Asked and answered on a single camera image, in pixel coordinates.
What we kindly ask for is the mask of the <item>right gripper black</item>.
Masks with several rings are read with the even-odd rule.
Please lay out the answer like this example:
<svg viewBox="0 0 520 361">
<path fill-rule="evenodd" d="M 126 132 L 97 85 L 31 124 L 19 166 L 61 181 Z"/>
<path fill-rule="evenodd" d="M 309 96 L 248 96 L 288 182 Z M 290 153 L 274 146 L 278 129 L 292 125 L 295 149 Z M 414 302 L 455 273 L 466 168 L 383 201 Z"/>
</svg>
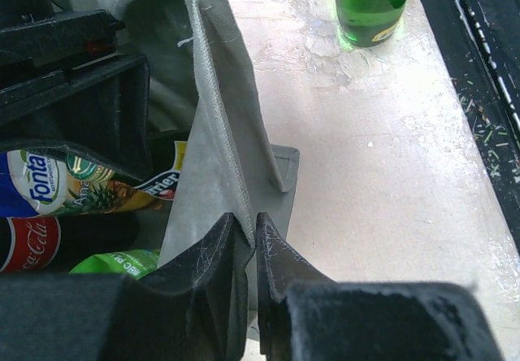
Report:
<svg viewBox="0 0 520 361">
<path fill-rule="evenodd" d="M 73 154 L 131 177 L 151 170 L 150 67 L 118 54 L 105 11 L 1 13 L 1 149 Z"/>
</svg>

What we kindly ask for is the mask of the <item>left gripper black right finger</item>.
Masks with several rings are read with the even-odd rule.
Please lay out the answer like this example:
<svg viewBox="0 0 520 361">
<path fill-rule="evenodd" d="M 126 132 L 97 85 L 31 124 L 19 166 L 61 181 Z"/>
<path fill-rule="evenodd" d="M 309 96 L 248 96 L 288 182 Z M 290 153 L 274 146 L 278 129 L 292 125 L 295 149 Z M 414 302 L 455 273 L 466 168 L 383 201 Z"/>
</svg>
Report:
<svg viewBox="0 0 520 361">
<path fill-rule="evenodd" d="M 336 282 L 257 218 L 260 351 L 269 360 L 500 360 L 476 299 L 445 282 Z"/>
</svg>

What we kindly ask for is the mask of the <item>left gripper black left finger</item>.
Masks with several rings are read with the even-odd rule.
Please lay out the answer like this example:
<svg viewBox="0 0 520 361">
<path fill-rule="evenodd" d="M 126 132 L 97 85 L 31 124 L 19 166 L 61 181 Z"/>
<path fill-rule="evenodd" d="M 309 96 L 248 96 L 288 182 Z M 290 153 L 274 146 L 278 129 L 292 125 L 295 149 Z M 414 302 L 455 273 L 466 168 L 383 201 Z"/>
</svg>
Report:
<svg viewBox="0 0 520 361">
<path fill-rule="evenodd" d="M 4 276 L 2 359 L 240 359 L 247 330 L 235 267 L 240 232 L 225 213 L 200 241 L 140 280 Z"/>
</svg>

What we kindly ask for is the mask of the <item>green tea plastic bottle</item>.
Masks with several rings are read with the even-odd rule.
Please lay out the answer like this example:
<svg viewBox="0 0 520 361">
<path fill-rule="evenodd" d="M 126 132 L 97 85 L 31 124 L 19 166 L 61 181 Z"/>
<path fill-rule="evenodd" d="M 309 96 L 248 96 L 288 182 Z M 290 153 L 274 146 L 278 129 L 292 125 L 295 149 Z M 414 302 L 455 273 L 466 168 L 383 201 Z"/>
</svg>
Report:
<svg viewBox="0 0 520 361">
<path fill-rule="evenodd" d="M 129 250 L 95 254 L 78 263 L 70 274 L 128 274 L 141 279 L 158 267 L 160 250 Z"/>
</svg>

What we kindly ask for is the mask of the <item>blue yellow juice carton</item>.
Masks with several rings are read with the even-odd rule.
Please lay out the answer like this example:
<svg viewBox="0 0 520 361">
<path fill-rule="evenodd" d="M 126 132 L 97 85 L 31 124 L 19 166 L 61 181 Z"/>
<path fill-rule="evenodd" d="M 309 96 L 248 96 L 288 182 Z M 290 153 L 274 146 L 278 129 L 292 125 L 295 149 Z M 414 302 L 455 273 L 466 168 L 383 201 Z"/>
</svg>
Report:
<svg viewBox="0 0 520 361">
<path fill-rule="evenodd" d="M 73 178 L 66 164 L 25 150 L 1 154 L 1 216 L 32 218 L 158 209 L 162 203 L 115 180 Z"/>
</svg>

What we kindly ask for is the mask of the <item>green glass bottle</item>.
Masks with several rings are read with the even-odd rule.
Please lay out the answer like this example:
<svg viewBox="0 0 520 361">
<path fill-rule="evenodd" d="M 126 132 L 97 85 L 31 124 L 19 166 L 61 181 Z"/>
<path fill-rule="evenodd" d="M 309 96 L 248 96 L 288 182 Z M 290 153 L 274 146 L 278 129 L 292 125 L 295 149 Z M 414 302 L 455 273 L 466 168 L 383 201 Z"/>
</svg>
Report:
<svg viewBox="0 0 520 361">
<path fill-rule="evenodd" d="M 186 141 L 154 141 L 154 174 L 147 181 L 137 185 L 136 189 L 157 199 L 172 201 L 176 194 L 186 148 Z"/>
<path fill-rule="evenodd" d="M 407 0 L 335 0 L 336 14 L 347 41 L 372 47 L 393 35 Z"/>
</svg>

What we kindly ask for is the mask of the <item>green canvas bag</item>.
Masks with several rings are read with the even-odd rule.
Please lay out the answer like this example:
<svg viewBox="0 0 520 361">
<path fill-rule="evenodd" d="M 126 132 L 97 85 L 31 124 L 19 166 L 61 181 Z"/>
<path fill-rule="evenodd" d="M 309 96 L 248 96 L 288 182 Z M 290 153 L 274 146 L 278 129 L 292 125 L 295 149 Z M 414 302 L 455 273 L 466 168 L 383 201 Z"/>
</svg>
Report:
<svg viewBox="0 0 520 361">
<path fill-rule="evenodd" d="M 269 142 L 253 65 L 229 1 L 55 1 L 64 8 L 101 8 L 124 21 L 130 34 L 125 50 L 149 60 L 150 122 L 189 129 L 158 268 L 200 241 L 223 214 L 234 215 L 241 228 L 235 267 L 247 336 L 257 309 L 257 216 L 266 212 L 288 223 L 299 152 Z"/>
</svg>

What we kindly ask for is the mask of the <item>cola glass bottle red cap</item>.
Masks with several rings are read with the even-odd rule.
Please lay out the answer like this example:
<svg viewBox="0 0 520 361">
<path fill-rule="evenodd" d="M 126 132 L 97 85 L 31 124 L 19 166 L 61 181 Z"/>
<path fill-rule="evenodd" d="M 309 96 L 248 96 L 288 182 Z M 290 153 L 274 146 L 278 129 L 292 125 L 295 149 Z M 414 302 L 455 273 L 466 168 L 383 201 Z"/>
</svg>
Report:
<svg viewBox="0 0 520 361">
<path fill-rule="evenodd" d="M 131 213 L 2 218 L 1 273 L 56 269 L 93 254 L 125 250 L 139 228 Z"/>
</svg>

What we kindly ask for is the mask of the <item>green glass bottle front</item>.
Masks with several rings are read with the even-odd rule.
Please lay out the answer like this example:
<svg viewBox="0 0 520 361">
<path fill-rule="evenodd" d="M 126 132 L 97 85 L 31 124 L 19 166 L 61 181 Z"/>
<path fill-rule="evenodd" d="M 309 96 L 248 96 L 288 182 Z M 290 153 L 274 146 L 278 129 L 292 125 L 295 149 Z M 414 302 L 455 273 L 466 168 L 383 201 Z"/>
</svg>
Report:
<svg viewBox="0 0 520 361">
<path fill-rule="evenodd" d="M 335 0 L 336 14 L 347 41 L 372 47 L 393 35 L 407 0 Z"/>
</svg>

